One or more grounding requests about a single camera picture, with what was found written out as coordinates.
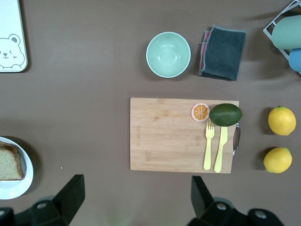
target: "toy orange slice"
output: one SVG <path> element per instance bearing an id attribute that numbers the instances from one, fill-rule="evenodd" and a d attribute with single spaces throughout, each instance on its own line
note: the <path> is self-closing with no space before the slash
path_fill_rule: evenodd
<path id="1" fill-rule="evenodd" d="M 191 116 L 194 121 L 202 122 L 209 118 L 210 108 L 208 105 L 199 103 L 192 107 Z"/>

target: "bread crust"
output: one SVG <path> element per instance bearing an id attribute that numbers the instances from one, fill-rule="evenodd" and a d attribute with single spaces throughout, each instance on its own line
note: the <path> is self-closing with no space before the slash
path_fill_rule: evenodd
<path id="1" fill-rule="evenodd" d="M 23 173 L 23 170 L 21 167 L 21 159 L 20 159 L 18 147 L 14 146 L 12 144 L 8 144 L 8 143 L 4 143 L 4 142 L 0 141 L 0 149 L 10 151 L 14 155 L 16 165 L 17 165 L 17 171 L 18 171 L 18 174 L 21 179 L 11 179 L 11 180 L 23 180 L 24 173 Z"/>

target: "lemon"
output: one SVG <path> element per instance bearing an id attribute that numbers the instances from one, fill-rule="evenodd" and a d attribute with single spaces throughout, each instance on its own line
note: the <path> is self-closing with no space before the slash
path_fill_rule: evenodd
<path id="1" fill-rule="evenodd" d="M 290 109 L 279 106 L 269 113 L 268 124 L 274 133 L 287 136 L 296 128 L 296 117 Z"/>
<path id="2" fill-rule="evenodd" d="M 288 148 L 277 147 L 266 154 L 263 164 L 267 172 L 282 173 L 290 167 L 292 160 L 293 158 Z"/>

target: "yellow knife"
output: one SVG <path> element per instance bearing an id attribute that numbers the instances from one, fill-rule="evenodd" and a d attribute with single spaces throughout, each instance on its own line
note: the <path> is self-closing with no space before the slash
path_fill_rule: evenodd
<path id="1" fill-rule="evenodd" d="M 227 127 L 221 127 L 221 136 L 220 136 L 220 143 L 218 146 L 216 161 L 214 165 L 214 171 L 219 173 L 222 170 L 222 149 L 227 143 L 228 140 L 228 129 Z"/>

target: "cartoon bear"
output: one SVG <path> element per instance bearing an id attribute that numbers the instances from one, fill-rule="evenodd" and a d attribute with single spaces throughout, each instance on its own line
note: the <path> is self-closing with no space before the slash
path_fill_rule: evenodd
<path id="1" fill-rule="evenodd" d="M 20 69 L 25 61 L 24 54 L 19 47 L 20 38 L 11 34 L 8 39 L 0 38 L 0 69 Z"/>

